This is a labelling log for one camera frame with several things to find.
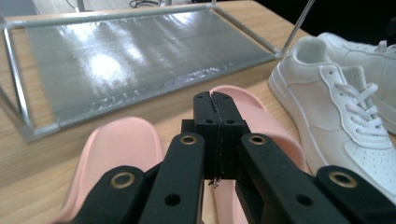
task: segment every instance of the shoe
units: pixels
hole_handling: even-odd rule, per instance
[[[97,128],[87,140],[60,213],[49,224],[73,221],[102,175],[127,165],[146,172],[163,160],[160,136],[140,118],[124,118]]]
[[[396,150],[370,97],[360,66],[342,67],[326,54],[326,43],[297,41],[269,77],[269,87],[289,111],[300,133],[308,167],[345,167],[396,203]]]
[[[387,47],[387,41],[379,42],[378,46],[354,43],[330,33],[323,33],[318,38],[326,43],[333,62],[362,66],[367,82],[378,85],[372,100],[385,128],[396,134],[396,45]]]
[[[271,137],[294,164],[305,171],[305,156],[300,144],[271,116],[256,96],[249,91],[228,85],[217,86],[210,92],[214,91],[231,96],[250,131]],[[234,180],[221,180],[219,186],[214,190],[214,194],[219,224],[248,223],[235,193]]]

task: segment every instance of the aluminum frame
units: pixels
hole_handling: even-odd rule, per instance
[[[72,18],[58,18],[51,20],[34,20],[34,21],[7,21],[6,18],[0,12],[0,27],[2,29],[2,37],[4,40],[5,49],[7,52],[7,59],[9,69],[11,71],[13,85],[16,92],[17,103],[15,106],[12,104],[9,97],[6,95],[4,90],[0,85],[0,107],[5,111],[8,118],[12,121],[15,128],[21,133],[22,137],[26,142],[30,142],[41,138],[43,136],[57,133],[62,127],[58,123],[52,123],[50,125],[44,127],[35,127],[30,115],[29,115],[29,107],[26,99],[25,89],[23,87],[23,83],[21,81],[21,71],[18,62],[18,58],[15,54],[15,47],[12,39],[12,35],[10,34],[12,29],[15,28],[26,28],[26,27],[34,27],[37,25],[53,25],[53,24],[64,24],[70,22],[78,22],[78,21],[100,21],[105,19],[117,19],[124,17],[132,17],[132,16],[142,16],[142,15],[155,15],[159,13],[178,13],[178,12],[188,12],[194,10],[201,10],[203,8],[210,8],[219,13],[224,19],[229,21],[231,24],[235,25],[242,32],[246,33],[248,36],[253,38],[263,47],[267,48],[274,54],[274,60],[283,57],[286,53],[291,40],[295,37],[297,31],[300,29],[301,24],[304,21],[305,16],[307,15],[309,9],[314,4],[315,0],[309,0],[304,11],[302,12],[299,20],[297,20],[294,28],[292,29],[288,40],[286,41],[284,47],[282,49],[277,49],[271,43],[269,43],[264,38],[255,34],[253,31],[248,29],[245,25],[235,19],[233,16],[228,14],[226,11],[222,10],[220,7],[216,5],[216,0],[212,0],[211,3],[205,5],[195,5],[190,7],[164,7],[161,9],[152,9],[145,11],[132,11],[132,12],[123,12],[123,13],[110,13],[103,15],[83,15],[76,14],[76,17]]]

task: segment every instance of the white shoe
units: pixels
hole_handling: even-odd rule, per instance
[[[354,43],[330,33],[323,33],[318,38],[327,44],[333,62],[362,66],[367,82],[378,85],[372,100],[385,128],[396,134],[396,45],[387,47],[387,41],[379,42],[378,46]]]
[[[300,133],[308,166],[354,171],[396,203],[396,150],[360,66],[341,67],[315,37],[300,39],[277,65],[269,87]]]

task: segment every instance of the pink sandal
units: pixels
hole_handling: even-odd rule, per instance
[[[162,160],[160,137],[143,119],[119,119],[97,128],[82,150],[64,206],[50,223],[72,220],[107,171],[127,165],[146,172]]]
[[[218,86],[210,92],[214,91],[233,98],[242,119],[247,122],[252,133],[262,133],[271,137],[301,170],[306,169],[300,144],[271,116],[256,96],[235,86]],[[235,193],[235,181],[221,180],[214,191],[220,224],[248,223]]]

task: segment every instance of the table surface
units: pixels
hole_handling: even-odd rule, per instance
[[[218,5],[279,49],[293,28],[291,23],[253,1],[219,2]],[[35,124],[50,124],[53,116],[26,35],[23,30],[17,30],[13,34]],[[293,43],[304,35],[307,33],[299,31]],[[3,47],[0,47],[0,58],[1,86],[9,95],[13,95]],[[290,135],[299,141],[295,124],[267,85],[267,79],[277,63],[278,61],[260,64],[168,93],[32,143],[23,141],[5,113],[0,110],[0,223],[43,223],[54,217],[61,210],[81,150],[95,128],[124,117],[146,119],[156,127],[166,151],[173,136],[180,133],[181,121],[192,119],[192,97],[218,85],[235,85],[253,92]],[[391,139],[395,144],[396,137],[392,136]],[[213,189],[205,185],[205,223],[217,223],[213,198]]]

